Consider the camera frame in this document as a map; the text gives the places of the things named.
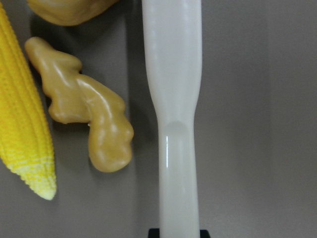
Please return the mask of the tan toy ginger root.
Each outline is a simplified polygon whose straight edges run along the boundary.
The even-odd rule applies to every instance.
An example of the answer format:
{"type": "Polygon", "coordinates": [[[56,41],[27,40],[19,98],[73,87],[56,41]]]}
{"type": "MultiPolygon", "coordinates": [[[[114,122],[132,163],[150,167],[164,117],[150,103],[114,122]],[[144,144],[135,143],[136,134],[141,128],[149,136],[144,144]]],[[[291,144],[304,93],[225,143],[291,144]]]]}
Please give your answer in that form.
{"type": "Polygon", "coordinates": [[[54,49],[39,37],[25,43],[25,51],[41,76],[43,92],[51,99],[53,120],[87,123],[92,165],[104,173],[123,169],[132,159],[134,130],[125,116],[124,100],[115,92],[81,74],[81,61],[54,49]]]}

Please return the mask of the beige hand brush black bristles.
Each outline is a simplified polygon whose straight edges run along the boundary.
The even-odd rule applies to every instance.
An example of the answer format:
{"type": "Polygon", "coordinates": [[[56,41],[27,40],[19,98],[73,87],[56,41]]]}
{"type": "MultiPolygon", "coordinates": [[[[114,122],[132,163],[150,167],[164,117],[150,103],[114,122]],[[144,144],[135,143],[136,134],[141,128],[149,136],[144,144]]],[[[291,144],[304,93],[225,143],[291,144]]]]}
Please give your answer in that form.
{"type": "Polygon", "coordinates": [[[202,78],[202,3],[142,1],[146,72],[158,121],[159,236],[200,236],[194,118],[202,78]]]}

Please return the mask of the yellow toy corn cob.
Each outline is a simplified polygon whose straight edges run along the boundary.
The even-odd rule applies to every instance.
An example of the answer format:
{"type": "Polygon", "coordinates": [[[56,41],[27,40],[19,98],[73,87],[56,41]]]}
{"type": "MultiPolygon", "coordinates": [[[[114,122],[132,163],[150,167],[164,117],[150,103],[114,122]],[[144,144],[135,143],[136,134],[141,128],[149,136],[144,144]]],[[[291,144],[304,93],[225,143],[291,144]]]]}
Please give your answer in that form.
{"type": "Polygon", "coordinates": [[[53,142],[42,101],[6,11],[0,9],[0,158],[45,200],[56,194],[53,142]]]}

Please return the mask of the brown toy potato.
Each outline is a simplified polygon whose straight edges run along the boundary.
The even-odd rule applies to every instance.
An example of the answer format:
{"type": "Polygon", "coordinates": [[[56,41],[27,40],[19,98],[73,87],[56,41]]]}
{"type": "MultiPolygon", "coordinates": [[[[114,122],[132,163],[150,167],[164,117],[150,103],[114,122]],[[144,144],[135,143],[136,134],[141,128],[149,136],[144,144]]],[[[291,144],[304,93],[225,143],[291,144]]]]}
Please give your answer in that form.
{"type": "Polygon", "coordinates": [[[76,26],[102,14],[117,0],[28,0],[31,10],[55,25],[76,26]]]}

